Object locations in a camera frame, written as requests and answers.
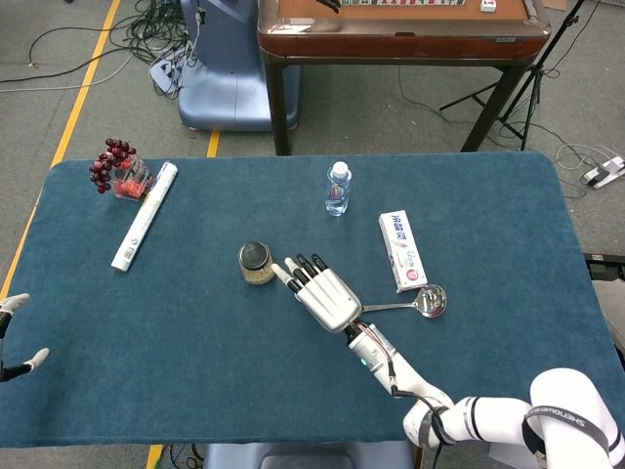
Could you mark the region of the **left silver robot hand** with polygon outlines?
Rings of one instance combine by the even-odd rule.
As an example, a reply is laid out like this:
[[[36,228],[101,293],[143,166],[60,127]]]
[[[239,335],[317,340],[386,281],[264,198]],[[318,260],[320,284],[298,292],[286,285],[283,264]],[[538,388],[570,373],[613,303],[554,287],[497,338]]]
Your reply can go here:
[[[50,353],[49,348],[40,349],[30,360],[13,366],[4,365],[4,341],[16,310],[30,298],[28,293],[13,295],[1,300],[1,382],[5,383],[26,375],[38,368]]]

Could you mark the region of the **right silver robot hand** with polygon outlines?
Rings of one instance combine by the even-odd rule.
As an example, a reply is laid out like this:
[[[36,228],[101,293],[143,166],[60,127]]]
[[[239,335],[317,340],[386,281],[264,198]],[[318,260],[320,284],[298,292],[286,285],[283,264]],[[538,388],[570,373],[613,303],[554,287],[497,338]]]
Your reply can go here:
[[[358,320],[360,300],[319,255],[298,254],[284,264],[286,270],[276,263],[271,270],[324,329],[342,332]]]

